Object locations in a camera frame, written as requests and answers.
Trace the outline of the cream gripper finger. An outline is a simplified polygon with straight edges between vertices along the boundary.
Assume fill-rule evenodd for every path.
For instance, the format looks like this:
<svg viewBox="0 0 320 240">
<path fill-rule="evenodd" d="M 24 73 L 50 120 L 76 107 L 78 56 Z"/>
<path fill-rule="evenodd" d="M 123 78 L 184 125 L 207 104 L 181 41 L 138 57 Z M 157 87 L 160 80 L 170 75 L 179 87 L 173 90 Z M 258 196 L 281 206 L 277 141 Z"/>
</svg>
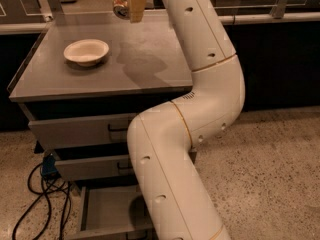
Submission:
<svg viewBox="0 0 320 240">
<path fill-rule="evenodd" d="M 147 0 L 129 0 L 129 19 L 131 23 L 139 23 L 143 18 Z"/>
</svg>

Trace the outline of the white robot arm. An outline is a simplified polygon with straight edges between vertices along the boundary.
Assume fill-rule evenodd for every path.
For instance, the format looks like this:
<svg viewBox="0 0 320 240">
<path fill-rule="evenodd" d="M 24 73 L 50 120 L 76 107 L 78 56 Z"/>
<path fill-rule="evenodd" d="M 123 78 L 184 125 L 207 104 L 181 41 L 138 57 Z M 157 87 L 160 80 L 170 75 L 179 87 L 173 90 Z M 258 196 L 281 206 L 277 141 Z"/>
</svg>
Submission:
<svg viewBox="0 0 320 240">
<path fill-rule="evenodd" d="M 193 87 L 133 119 L 130 159 L 159 240 L 231 240 L 189 152 L 239 116 L 241 65 L 210 0 L 162 1 Z"/>
</svg>

